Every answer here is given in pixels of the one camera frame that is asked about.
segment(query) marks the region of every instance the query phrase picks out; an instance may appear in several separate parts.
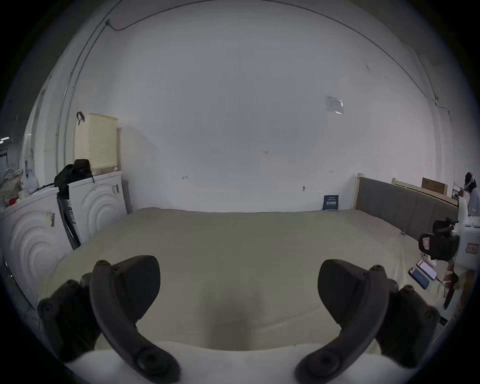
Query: mattress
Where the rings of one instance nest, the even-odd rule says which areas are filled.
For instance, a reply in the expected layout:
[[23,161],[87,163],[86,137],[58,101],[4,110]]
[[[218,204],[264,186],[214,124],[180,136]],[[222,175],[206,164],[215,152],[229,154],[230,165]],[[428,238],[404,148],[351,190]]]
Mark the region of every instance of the mattress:
[[[430,305],[443,296],[422,289],[408,269],[417,241],[357,210],[292,213],[201,213],[145,208],[109,227],[59,262],[38,286],[50,296],[80,280],[97,260],[111,264],[139,254],[157,258],[160,293],[137,323],[152,342],[223,350],[326,344],[340,327],[322,304],[317,279],[326,259],[385,268],[400,287],[411,284]],[[436,270],[441,279],[446,262]],[[110,348],[100,338],[96,349]]]

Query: electrical cable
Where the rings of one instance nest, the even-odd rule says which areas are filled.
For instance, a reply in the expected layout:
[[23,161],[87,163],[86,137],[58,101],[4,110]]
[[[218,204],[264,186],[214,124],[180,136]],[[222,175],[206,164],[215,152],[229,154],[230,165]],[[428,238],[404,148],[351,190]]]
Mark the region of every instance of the electrical cable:
[[107,24],[110,28],[112,28],[114,31],[123,31],[123,30],[131,27],[132,25],[135,25],[135,24],[139,23],[140,21],[143,21],[143,20],[145,20],[145,19],[148,19],[149,17],[158,15],[158,14],[160,14],[160,13],[163,13],[163,12],[166,12],[166,11],[171,11],[172,9],[176,9],[176,8],[181,8],[181,7],[184,7],[184,6],[186,6],[186,5],[192,5],[192,4],[197,4],[197,3],[206,3],[206,2],[210,2],[210,1],[218,1],[218,0],[196,0],[196,1],[191,1],[191,2],[189,2],[189,3],[174,5],[174,6],[172,6],[172,7],[164,8],[164,9],[162,9],[161,11],[152,13],[151,15],[142,17],[141,19],[139,19],[139,20],[137,20],[137,21],[135,21],[135,22],[133,22],[133,23],[131,23],[131,24],[128,24],[127,26],[122,27],[122,28],[115,28],[112,24],[110,24],[110,20],[107,20],[107,21],[106,21],[106,24]]
[[[89,38],[87,39],[85,45],[83,46],[82,50],[80,51],[78,57],[77,57],[77,60],[75,61],[75,64],[73,65],[73,68],[72,70],[70,71],[70,77],[68,78],[68,81],[67,81],[67,84],[65,85],[65,90],[63,91],[63,97],[62,97],[62,100],[61,100],[61,104],[60,104],[60,113],[59,113],[59,118],[58,118],[58,121],[57,121],[57,134],[55,135],[55,140],[56,140],[56,152],[55,152],[55,169],[56,169],[56,172],[58,173],[58,146],[59,146],[59,133],[60,133],[60,122],[61,122],[61,115],[62,115],[62,110],[63,110],[63,104],[65,103],[65,97],[67,95],[67,90],[68,90],[68,87],[70,86],[70,81],[72,80],[72,77],[73,77],[73,71],[75,70],[79,60],[80,60],[80,57],[82,56],[82,53],[84,52],[86,46],[88,45],[88,42],[90,41],[90,39],[92,38],[92,36],[94,35],[94,33],[96,32],[96,30],[102,25],[102,23],[104,22],[104,20],[107,18],[107,16],[122,2],[123,0],[119,0],[111,9],[110,11],[107,12],[107,14],[103,17],[103,19],[98,23],[98,25],[95,27],[95,29],[93,30],[93,32],[90,34]],[[72,105],[72,101],[70,100],[70,105],[69,105],[69,108],[67,110],[67,114],[70,112],[70,106]],[[68,123],[68,119],[65,121],[65,132],[67,131],[67,123]],[[65,144],[66,144],[66,134],[64,134],[63,136],[63,163],[65,164],[66,163],[66,159],[65,159]]]
[[447,288],[446,288],[446,286],[445,286],[445,284],[443,283],[443,281],[441,281],[441,280],[438,278],[438,276],[435,278],[435,280],[438,280],[438,281],[440,281],[440,284],[442,284],[442,285],[443,285],[443,287],[444,287],[444,294],[443,294],[443,297],[445,297],[445,291],[446,291],[446,289],[447,289]]
[[[132,25],[135,25],[135,24],[137,24],[137,23],[139,23],[139,22],[141,22],[141,21],[143,21],[143,20],[146,20],[146,19],[148,19],[148,18],[150,18],[150,17],[152,17],[152,16],[155,16],[155,15],[158,15],[158,14],[160,14],[160,13],[163,13],[163,12],[166,12],[166,11],[171,11],[171,10],[173,10],[173,9],[180,8],[180,7],[184,7],[184,6],[187,6],[187,5],[193,5],[193,4],[197,4],[197,3],[204,3],[204,2],[211,2],[211,1],[218,1],[218,0],[196,0],[196,1],[191,1],[191,2],[188,2],[188,3],[184,3],[184,4],[179,4],[179,5],[175,5],[175,6],[172,6],[172,7],[168,7],[168,8],[162,9],[162,10],[160,10],[160,11],[158,11],[158,12],[155,12],[155,13],[153,13],[153,14],[150,14],[150,15],[148,15],[148,16],[145,16],[145,17],[143,17],[143,18],[141,18],[141,19],[139,19],[139,20],[137,20],[137,21],[135,21],[135,22],[133,22],[133,23],[130,23],[130,24],[128,24],[128,25],[126,25],[125,27],[122,27],[122,28],[116,28],[116,27],[114,27],[114,26],[110,23],[110,20],[109,20],[109,19],[107,19],[107,20],[105,21],[105,24],[108,25],[112,30],[114,30],[114,31],[116,31],[116,32],[124,31],[125,29],[131,27]],[[304,10],[304,11],[312,12],[312,13],[315,13],[315,14],[317,14],[317,15],[319,15],[319,16],[323,16],[323,17],[325,17],[325,18],[327,18],[327,19],[329,19],[329,20],[332,20],[332,21],[334,21],[334,22],[336,22],[336,23],[339,23],[339,24],[343,25],[344,27],[350,29],[351,31],[359,34],[360,36],[362,36],[363,38],[367,39],[367,40],[370,41],[372,44],[374,44],[379,50],[381,50],[381,51],[382,51],[385,55],[387,55],[391,60],[393,60],[393,62],[395,62],[395,64],[397,64],[397,65],[400,67],[400,69],[410,78],[410,80],[415,84],[415,86],[418,88],[418,90],[421,92],[421,94],[422,94],[426,99],[432,100],[437,108],[446,109],[447,112],[448,112],[448,116],[449,116],[450,122],[452,121],[451,116],[450,116],[450,111],[449,111],[449,109],[448,109],[447,107],[441,107],[441,106],[437,105],[437,102],[436,102],[437,96],[436,96],[435,91],[434,91],[434,89],[433,89],[432,82],[431,82],[431,80],[430,80],[430,78],[429,78],[429,76],[428,76],[428,74],[427,74],[427,72],[426,72],[426,70],[425,70],[425,67],[423,66],[423,63],[421,62],[420,58],[419,58],[420,63],[421,63],[421,65],[422,65],[423,70],[424,70],[424,72],[425,72],[425,74],[426,74],[426,76],[427,76],[427,79],[428,79],[429,83],[430,83],[430,87],[432,88],[432,92],[433,92],[433,96],[434,96],[433,98],[428,97],[428,96],[425,94],[425,92],[424,92],[424,91],[422,90],[422,88],[417,84],[417,82],[413,79],[413,77],[410,76],[410,74],[405,70],[405,68],[403,68],[402,65],[401,65],[397,60],[395,60],[395,58],[394,58],[393,56],[391,56],[385,49],[383,49],[381,46],[379,46],[379,45],[378,45],[377,43],[375,43],[373,40],[371,40],[370,38],[368,38],[367,36],[365,36],[363,33],[357,31],[357,30],[354,29],[353,27],[351,27],[351,26],[349,26],[349,25],[347,25],[347,24],[345,24],[345,23],[343,23],[343,22],[341,22],[341,21],[339,21],[339,20],[336,20],[335,18],[333,18],[333,17],[331,17],[331,16],[327,16],[327,15],[321,13],[321,12],[314,11],[314,10],[309,9],[309,8],[307,8],[307,7],[303,7],[303,6],[301,6],[301,5],[290,4],[290,3],[287,3],[287,2],[284,2],[284,1],[280,1],[280,0],[260,0],[260,1],[282,4],[282,5],[286,5],[286,6],[290,6],[290,7],[295,7],[295,8],[298,8],[298,9],[302,9],[302,10]]]

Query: sticker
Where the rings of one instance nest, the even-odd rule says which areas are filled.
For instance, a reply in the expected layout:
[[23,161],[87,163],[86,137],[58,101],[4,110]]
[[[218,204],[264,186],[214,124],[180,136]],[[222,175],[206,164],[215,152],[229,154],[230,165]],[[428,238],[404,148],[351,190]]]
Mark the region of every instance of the sticker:
[[325,195],[322,209],[338,209],[338,195]]
[[51,211],[46,211],[45,216],[47,217],[47,221],[51,227],[55,226],[55,214]]
[[72,224],[76,224],[75,217],[73,217],[72,207],[68,207],[68,213],[70,215],[70,221],[72,222]]
[[477,254],[478,252],[479,252],[479,245],[478,244],[473,244],[473,243],[468,243],[467,244],[467,253]]
[[429,251],[430,250],[430,238],[429,237],[425,237],[423,238],[423,247]]

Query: person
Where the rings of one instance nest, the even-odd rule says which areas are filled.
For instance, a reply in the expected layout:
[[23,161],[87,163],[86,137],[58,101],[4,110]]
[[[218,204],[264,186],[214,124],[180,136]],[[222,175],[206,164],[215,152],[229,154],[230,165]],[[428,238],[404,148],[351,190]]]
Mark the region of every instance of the person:
[[468,214],[470,216],[480,216],[480,192],[477,188],[475,177],[470,172],[467,172],[465,175],[465,185],[463,189],[470,195]]

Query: upholstered headboard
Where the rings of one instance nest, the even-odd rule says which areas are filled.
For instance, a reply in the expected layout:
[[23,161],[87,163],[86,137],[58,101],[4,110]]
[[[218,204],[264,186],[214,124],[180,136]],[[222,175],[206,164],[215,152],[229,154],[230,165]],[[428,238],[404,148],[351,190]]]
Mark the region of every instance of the upholstered headboard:
[[354,208],[379,217],[418,239],[431,232],[435,220],[457,220],[458,208],[421,192],[358,177]]

